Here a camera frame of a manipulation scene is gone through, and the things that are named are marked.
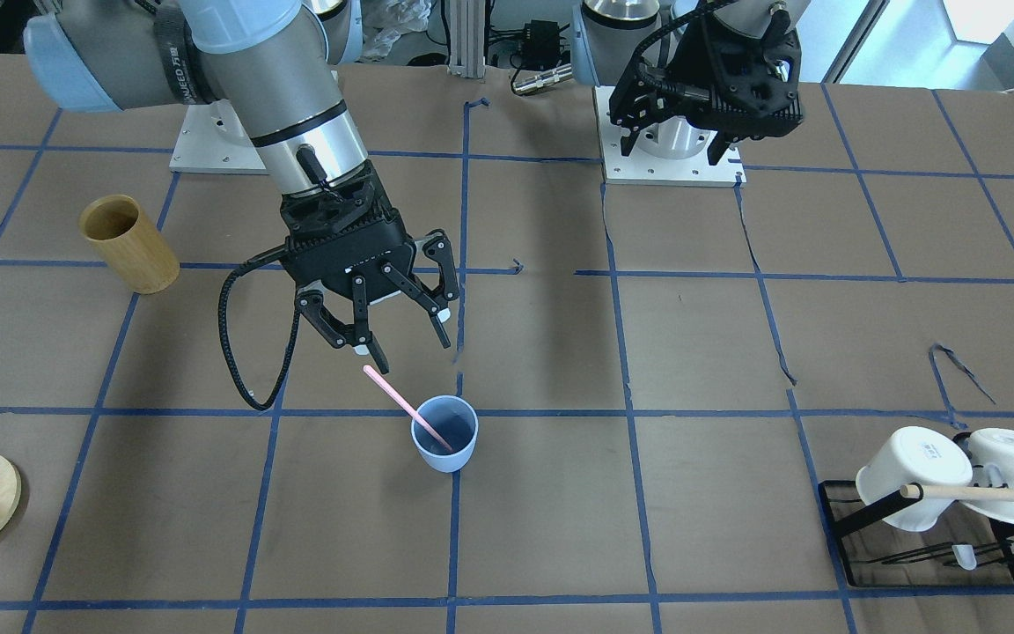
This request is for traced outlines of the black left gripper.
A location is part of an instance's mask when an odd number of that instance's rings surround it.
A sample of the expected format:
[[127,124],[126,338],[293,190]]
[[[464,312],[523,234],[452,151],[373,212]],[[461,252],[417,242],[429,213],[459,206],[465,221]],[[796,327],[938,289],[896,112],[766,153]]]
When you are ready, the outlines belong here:
[[636,44],[609,97],[609,121],[628,135],[681,117],[715,132],[712,165],[734,144],[784,137],[805,119],[799,97],[804,1],[697,1]]

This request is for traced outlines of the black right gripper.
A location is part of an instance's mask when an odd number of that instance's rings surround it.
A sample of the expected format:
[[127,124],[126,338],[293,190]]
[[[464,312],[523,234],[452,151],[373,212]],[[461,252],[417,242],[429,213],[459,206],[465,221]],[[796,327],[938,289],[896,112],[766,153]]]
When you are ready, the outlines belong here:
[[[397,289],[430,316],[440,345],[451,348],[444,322],[461,286],[450,238],[430,232],[413,241],[370,161],[334,191],[283,196],[279,213],[290,232],[282,265],[297,286],[295,305],[333,348],[351,346],[388,373],[389,361],[371,332],[369,301]],[[434,288],[412,272],[415,254],[437,265]],[[350,324],[327,309],[325,290],[351,298]]]

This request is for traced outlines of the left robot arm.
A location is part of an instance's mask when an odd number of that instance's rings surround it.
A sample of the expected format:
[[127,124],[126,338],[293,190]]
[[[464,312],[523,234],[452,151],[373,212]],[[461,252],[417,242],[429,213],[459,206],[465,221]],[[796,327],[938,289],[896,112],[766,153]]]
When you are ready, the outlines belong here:
[[581,1],[571,63],[581,85],[609,85],[608,119],[628,155],[650,126],[711,131],[711,164],[746,139],[787,136],[799,97],[805,1]]

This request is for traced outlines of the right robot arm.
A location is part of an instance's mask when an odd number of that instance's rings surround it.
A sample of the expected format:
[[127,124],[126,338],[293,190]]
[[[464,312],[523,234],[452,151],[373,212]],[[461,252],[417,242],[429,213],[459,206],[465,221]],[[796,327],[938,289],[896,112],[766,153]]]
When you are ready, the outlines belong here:
[[447,234],[407,232],[333,75],[363,43],[358,1],[65,1],[23,32],[33,75],[65,111],[229,103],[287,228],[237,276],[281,263],[295,313],[386,371],[370,306],[403,294],[448,348],[461,289]]

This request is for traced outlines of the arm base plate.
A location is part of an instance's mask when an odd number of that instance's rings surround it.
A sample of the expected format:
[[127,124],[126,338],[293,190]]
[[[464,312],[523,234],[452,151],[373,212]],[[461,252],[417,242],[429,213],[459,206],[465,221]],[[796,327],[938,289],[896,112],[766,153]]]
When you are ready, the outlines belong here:
[[694,128],[681,117],[649,126],[624,156],[621,141],[627,131],[612,124],[608,116],[613,92],[611,85],[594,89],[606,184],[733,188],[747,183],[739,150],[730,148],[717,164],[710,164],[709,142],[715,139],[715,132]]
[[187,107],[169,167],[175,173],[209,175],[267,172],[229,100]]

